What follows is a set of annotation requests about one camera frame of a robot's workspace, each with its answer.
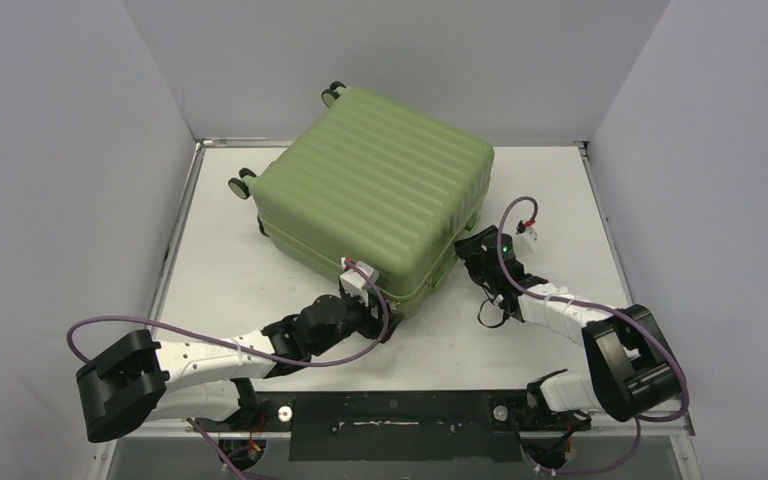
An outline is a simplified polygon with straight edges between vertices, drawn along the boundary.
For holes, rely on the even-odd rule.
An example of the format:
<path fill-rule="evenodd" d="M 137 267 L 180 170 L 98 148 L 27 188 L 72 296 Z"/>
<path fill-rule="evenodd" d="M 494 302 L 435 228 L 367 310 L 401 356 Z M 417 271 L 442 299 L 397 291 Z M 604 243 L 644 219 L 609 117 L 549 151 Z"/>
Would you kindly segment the green suitcase with blue lining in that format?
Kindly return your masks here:
<path fill-rule="evenodd" d="M 379 272 L 390 306 L 411 317 L 448 276 L 472 230 L 495 151 L 455 126 L 357 86 L 251 183 L 272 243 L 329 279 L 340 259 Z"/>

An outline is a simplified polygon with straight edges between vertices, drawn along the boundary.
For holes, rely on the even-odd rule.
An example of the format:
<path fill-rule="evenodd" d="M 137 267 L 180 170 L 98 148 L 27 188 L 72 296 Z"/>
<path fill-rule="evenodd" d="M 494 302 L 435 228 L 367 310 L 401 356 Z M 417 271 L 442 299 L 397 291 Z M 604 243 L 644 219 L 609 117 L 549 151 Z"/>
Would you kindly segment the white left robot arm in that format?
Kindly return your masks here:
<path fill-rule="evenodd" d="M 159 341 L 145 329 L 131 331 L 76 373 L 87 438 L 103 443 L 174 418 L 247 429 L 260 408 L 252 380 L 309 368 L 314 357 L 353 334 L 385 343 L 403 318 L 386 302 L 342 293 L 227 339 L 190 333 L 182 341 Z"/>

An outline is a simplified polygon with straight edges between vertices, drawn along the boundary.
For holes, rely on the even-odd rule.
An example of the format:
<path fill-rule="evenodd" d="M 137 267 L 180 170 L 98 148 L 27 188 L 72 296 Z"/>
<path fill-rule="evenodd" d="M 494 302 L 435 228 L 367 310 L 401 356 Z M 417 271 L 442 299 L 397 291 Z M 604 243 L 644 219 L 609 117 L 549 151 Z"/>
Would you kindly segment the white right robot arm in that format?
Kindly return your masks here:
<path fill-rule="evenodd" d="M 584 351 L 587 368 L 561 368 L 527 386 L 526 414 L 549 428 L 573 411 L 602 411 L 616 421 L 647 412 L 686 387 L 652 312 L 639 304 L 606 307 L 526 271 L 513 239 L 495 226 L 459 240 L 456 256 L 505 319 L 540 326 Z"/>

